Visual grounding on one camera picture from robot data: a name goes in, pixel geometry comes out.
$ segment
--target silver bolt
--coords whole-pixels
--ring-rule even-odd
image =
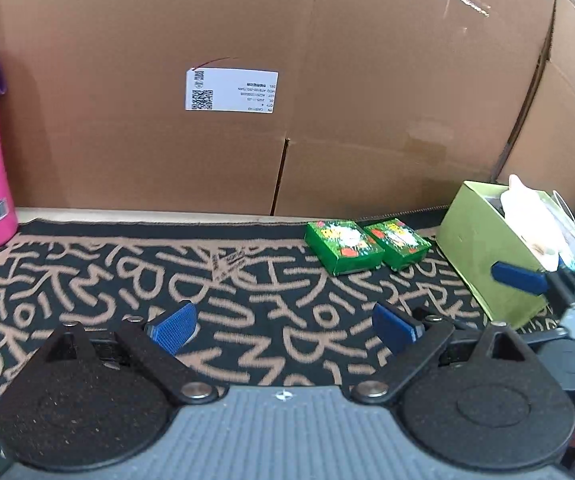
[[[205,399],[212,393],[212,386],[199,381],[183,384],[181,393],[190,399]]]
[[[381,381],[363,381],[357,384],[357,392],[363,397],[383,397],[388,390],[388,386]]]

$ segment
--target green floral box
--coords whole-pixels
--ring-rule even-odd
[[[333,275],[376,269],[385,251],[350,220],[319,220],[305,226],[305,241]]]
[[[420,262],[431,244],[398,219],[380,222],[365,228],[368,234],[385,250],[383,261],[400,270]]]

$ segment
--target green box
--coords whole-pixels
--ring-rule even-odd
[[[431,247],[429,241],[420,237],[398,218],[370,225],[365,231],[385,250],[383,261],[392,267],[392,270],[401,270],[420,262]]]
[[[543,296],[498,283],[491,276],[491,266],[496,262],[544,270],[492,205],[493,202],[500,204],[501,193],[507,189],[496,184],[464,182],[440,225],[437,244],[472,290],[485,314],[491,320],[503,320],[519,328],[541,311],[547,301]],[[546,192],[537,193],[565,216]]]
[[[350,220],[319,220],[305,226],[305,241],[333,275],[376,269],[383,262],[381,247]]]

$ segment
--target open green box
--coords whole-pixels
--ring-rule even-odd
[[[503,320],[519,328],[542,310],[547,300],[498,283],[491,276],[491,266],[496,262],[543,270],[489,202],[500,199],[505,190],[507,186],[464,182],[440,225],[437,244],[485,314],[491,320]],[[546,192],[538,193],[542,200],[558,208]]]

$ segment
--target patterned cloth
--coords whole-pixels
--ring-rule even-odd
[[[382,297],[487,322],[436,247],[402,272],[333,278],[302,238],[294,224],[24,226],[0,249],[0,395],[60,323],[112,330],[184,299],[197,304],[199,328],[178,359],[216,383],[363,380],[390,356],[371,328]],[[543,311],[526,329],[554,326]]]

